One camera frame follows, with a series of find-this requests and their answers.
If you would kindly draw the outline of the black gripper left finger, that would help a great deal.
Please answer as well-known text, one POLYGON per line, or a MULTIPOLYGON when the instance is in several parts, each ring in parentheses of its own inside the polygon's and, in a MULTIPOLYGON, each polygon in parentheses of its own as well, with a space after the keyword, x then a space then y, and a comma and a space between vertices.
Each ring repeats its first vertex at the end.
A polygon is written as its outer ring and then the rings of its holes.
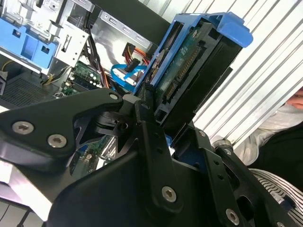
POLYGON ((175 188, 176 178, 153 103, 151 93, 138 98, 101 88, 2 112, 0 159, 19 172, 9 186, 22 201, 29 202, 32 193, 40 198, 40 205, 51 207, 74 183, 69 165, 76 150, 114 135, 121 155, 138 144, 147 205, 179 209, 180 203, 167 200, 161 191, 164 186, 175 188))

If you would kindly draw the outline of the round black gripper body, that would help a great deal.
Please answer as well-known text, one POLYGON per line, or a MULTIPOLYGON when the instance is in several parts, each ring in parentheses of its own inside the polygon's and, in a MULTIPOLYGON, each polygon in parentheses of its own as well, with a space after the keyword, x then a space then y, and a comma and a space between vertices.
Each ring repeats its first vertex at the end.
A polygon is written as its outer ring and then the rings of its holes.
POLYGON ((49 213, 49 227, 222 227, 225 212, 217 212, 205 176, 196 168, 173 161, 179 214, 151 217, 143 204, 139 158, 121 157, 67 187, 49 213))

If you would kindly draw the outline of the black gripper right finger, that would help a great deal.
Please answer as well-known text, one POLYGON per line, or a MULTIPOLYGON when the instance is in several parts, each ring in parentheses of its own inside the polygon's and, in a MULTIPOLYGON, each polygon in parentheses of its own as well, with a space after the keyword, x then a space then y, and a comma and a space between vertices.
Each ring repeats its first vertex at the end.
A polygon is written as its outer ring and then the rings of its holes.
POLYGON ((187 130, 194 141, 186 151, 186 163, 207 177, 215 210, 226 227, 294 226, 294 220, 240 161, 229 141, 219 140, 212 146, 193 123, 187 130))

